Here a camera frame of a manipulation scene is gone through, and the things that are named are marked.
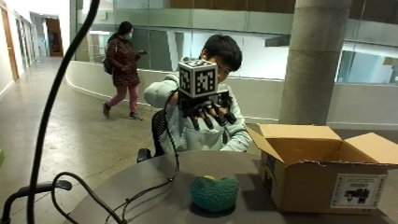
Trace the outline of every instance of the handbag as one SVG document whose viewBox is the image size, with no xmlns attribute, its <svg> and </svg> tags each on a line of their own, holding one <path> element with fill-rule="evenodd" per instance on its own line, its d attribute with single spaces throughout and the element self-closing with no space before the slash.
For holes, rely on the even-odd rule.
<svg viewBox="0 0 398 224">
<path fill-rule="evenodd" d="M 104 71 L 112 76 L 114 68 L 113 68 L 113 66 L 109 63 L 109 61 L 108 61 L 106 58 L 102 59 L 102 65 L 104 65 Z"/>
</svg>

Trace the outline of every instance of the woman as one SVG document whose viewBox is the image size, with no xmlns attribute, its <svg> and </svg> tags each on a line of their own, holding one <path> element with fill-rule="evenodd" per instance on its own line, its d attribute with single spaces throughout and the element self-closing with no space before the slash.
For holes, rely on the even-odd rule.
<svg viewBox="0 0 398 224">
<path fill-rule="evenodd" d="M 108 40 L 105 59 L 113 67 L 113 85 L 116 96 L 104 103 L 104 115 L 109 118 L 110 108 L 125 98 L 129 92 L 129 118 L 142 120 L 137 114 L 138 84 L 137 60 L 146 51 L 141 50 L 137 54 L 133 45 L 127 41 L 133 36 L 133 25 L 123 21 L 118 32 Z"/>
<path fill-rule="evenodd" d="M 218 66 L 218 83 L 221 83 L 230 72 L 238 70 L 241 66 L 241 50 L 238 48 L 235 40 L 227 35 L 213 35 L 202 48 L 199 58 L 205 61 L 215 63 Z M 161 82 L 154 82 L 145 90 L 143 97 L 146 102 L 157 107 L 162 108 L 165 101 L 169 98 L 170 92 L 178 88 L 179 77 L 178 74 L 169 74 L 165 76 Z M 221 127 L 213 122 L 214 129 L 209 129 L 202 120 L 198 120 L 199 130 L 193 127 L 190 119 L 185 118 L 178 110 L 178 93 L 175 92 L 167 102 L 166 116 L 169 131 L 174 139 L 175 150 L 226 150 L 226 151 L 246 151 L 249 143 L 251 142 L 250 135 L 245 130 L 245 118 L 239 114 L 237 105 L 237 99 L 233 95 L 231 88 L 226 84 L 218 84 L 219 91 L 229 91 L 233 97 L 233 103 L 230 107 L 230 113 L 235 115 L 237 122 L 234 124 L 227 123 L 225 127 Z M 230 140 L 223 145 L 222 133 L 230 136 Z M 161 147 L 165 153 L 173 153 L 166 133 L 161 135 Z"/>
</svg>

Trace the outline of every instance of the gray table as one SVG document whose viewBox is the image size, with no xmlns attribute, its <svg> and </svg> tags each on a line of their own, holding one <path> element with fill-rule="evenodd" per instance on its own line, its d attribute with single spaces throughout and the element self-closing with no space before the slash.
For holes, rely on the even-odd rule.
<svg viewBox="0 0 398 224">
<path fill-rule="evenodd" d="M 174 183 L 149 192 L 130 204 L 125 215 L 129 223 L 394 223 L 380 211 L 376 212 L 376 216 L 278 213 L 258 177 L 258 159 L 257 155 L 238 152 L 193 151 L 181 153 L 179 174 Z M 173 175 L 174 167 L 171 155 L 158 157 L 133 165 L 113 175 L 94 191 L 106 204 L 114 208 L 125 198 L 162 183 L 163 179 Z M 211 175 L 215 178 L 229 176 L 238 181 L 239 194 L 233 212 L 209 215 L 191 206 L 189 185 L 197 176 L 203 175 Z M 106 213 L 86 196 L 70 216 L 78 223 L 100 224 L 104 223 Z"/>
</svg>

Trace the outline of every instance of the floor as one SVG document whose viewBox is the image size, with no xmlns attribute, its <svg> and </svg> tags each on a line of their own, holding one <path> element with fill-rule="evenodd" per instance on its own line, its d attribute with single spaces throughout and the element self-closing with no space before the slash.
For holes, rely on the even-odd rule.
<svg viewBox="0 0 398 224">
<path fill-rule="evenodd" d="M 8 196 L 28 185 L 36 135 L 60 59 L 41 58 L 0 100 L 0 148 L 5 161 L 0 167 L 0 209 Z M 142 121 L 129 120 L 127 107 L 112 109 L 105 119 L 102 101 L 76 91 L 62 83 L 52 109 L 41 161 L 40 182 L 50 181 L 62 171 L 78 175 L 96 188 L 110 176 L 135 163 L 137 150 L 153 148 L 150 136 L 151 111 L 139 111 Z M 335 130 L 343 138 L 368 131 Z M 398 132 L 376 132 L 398 143 Z M 258 154 L 254 145 L 249 153 Z M 57 191 L 65 211 L 85 197 L 76 181 L 70 192 Z M 391 171 L 379 208 L 398 223 L 398 172 Z M 12 223 L 26 223 L 26 199 L 12 205 Z M 50 203 L 49 194 L 36 196 L 36 223 L 56 224 L 64 219 Z"/>
</svg>

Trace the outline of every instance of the wire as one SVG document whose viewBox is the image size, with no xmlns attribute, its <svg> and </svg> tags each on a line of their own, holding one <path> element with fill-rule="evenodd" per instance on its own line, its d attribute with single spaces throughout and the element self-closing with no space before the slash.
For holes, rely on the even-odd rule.
<svg viewBox="0 0 398 224">
<path fill-rule="evenodd" d="M 112 211 L 112 209 L 109 208 L 109 206 L 101 201 L 101 199 L 98 198 L 98 196 L 96 195 L 96 193 L 93 192 L 93 190 L 90 189 L 90 187 L 88 186 L 86 182 L 73 173 L 69 172 L 62 172 L 60 174 L 56 175 L 56 177 L 53 178 L 52 181 L 52 191 L 50 191 L 50 200 L 53 203 L 54 208 L 58 210 L 58 212 L 61 213 L 61 215 L 66 218 L 66 220 L 69 220 L 73 224 L 78 224 L 78 222 L 76 220 L 73 220 L 73 218 L 64 212 L 62 208 L 60 207 L 60 205 L 57 204 L 57 200 L 54 197 L 54 185 L 57 183 L 57 180 L 60 179 L 60 177 L 62 175 L 68 175 L 70 177 L 73 177 L 78 183 L 84 186 L 90 198 L 96 201 L 96 203 L 101 206 L 101 208 L 108 212 L 108 214 L 113 217 L 113 219 L 116 220 L 116 222 L 118 224 L 123 224 L 125 220 L 121 220 L 118 218 L 118 216 L 116 215 L 116 213 Z"/>
<path fill-rule="evenodd" d="M 62 78 L 66 71 L 66 66 L 70 62 L 70 59 L 73 57 L 74 51 L 78 48 L 78 45 L 85 38 L 85 34 L 89 30 L 89 27 L 94 21 L 96 15 L 97 15 L 97 9 L 100 5 L 100 0 L 92 0 L 89 11 L 86 14 L 84 25 L 76 34 L 73 41 L 70 43 L 70 46 L 66 50 L 65 57 L 61 62 L 61 66 L 58 68 L 57 75 L 53 79 L 52 88 L 48 95 L 48 102 L 45 106 L 45 110 L 41 117 L 41 123 L 38 128 L 38 134 L 37 134 L 37 141 L 36 141 L 36 151 L 34 151 L 34 159 L 33 159 L 33 165 L 32 165 L 32 172 L 30 172 L 30 178 L 29 178 L 29 191 L 28 191 L 28 224 L 34 224 L 34 191 L 36 191 L 36 184 L 37 184 L 37 178 L 38 178 L 38 172 L 40 172 L 40 163 L 41 163 L 41 156 L 42 156 L 42 147 L 44 147 L 44 141 L 46 136 L 46 128 L 48 128 L 48 119 L 50 115 L 50 110 L 53 106 L 53 102 L 57 96 L 57 92 L 61 86 Z"/>
<path fill-rule="evenodd" d="M 170 130 L 169 130 L 169 124 L 167 124 L 167 120 L 166 120 L 166 112 L 165 112 L 165 109 L 166 109 L 166 106 L 170 102 L 170 99 L 174 95 L 174 93 L 178 91 L 178 89 L 173 90 L 169 94 L 169 97 L 165 101 L 165 104 L 163 104 L 163 122 L 165 122 L 165 131 L 166 131 L 166 134 L 167 134 L 167 137 L 169 137 L 169 140 L 171 142 L 171 146 L 173 146 L 173 149 L 174 149 L 174 155 L 175 155 L 175 173 L 174 173 L 174 176 L 171 178 L 167 178 L 166 182 L 163 182 L 162 184 L 158 184 L 155 187 L 153 188 L 149 188 L 149 189 L 145 189 L 142 190 L 138 194 L 135 194 L 131 198 L 129 199 L 125 199 L 125 203 L 122 203 L 117 208 L 113 209 L 113 212 L 116 212 L 121 207 L 123 207 L 123 212 L 122 212 L 122 220 L 125 220 L 125 211 L 126 211 L 126 207 L 127 205 L 130 205 L 145 193 L 150 192 L 151 190 L 154 189 L 159 189 L 161 187 L 166 186 L 167 184 L 170 184 L 179 172 L 179 160 L 178 160 L 178 153 L 177 153 L 177 147 L 175 147 L 175 143 L 174 143 L 174 139 L 173 139 L 173 136 L 171 136 L 171 133 L 170 133 Z M 108 220 L 110 218 L 110 215 L 108 215 L 106 217 L 106 220 L 105 220 L 105 223 L 108 223 Z"/>
</svg>

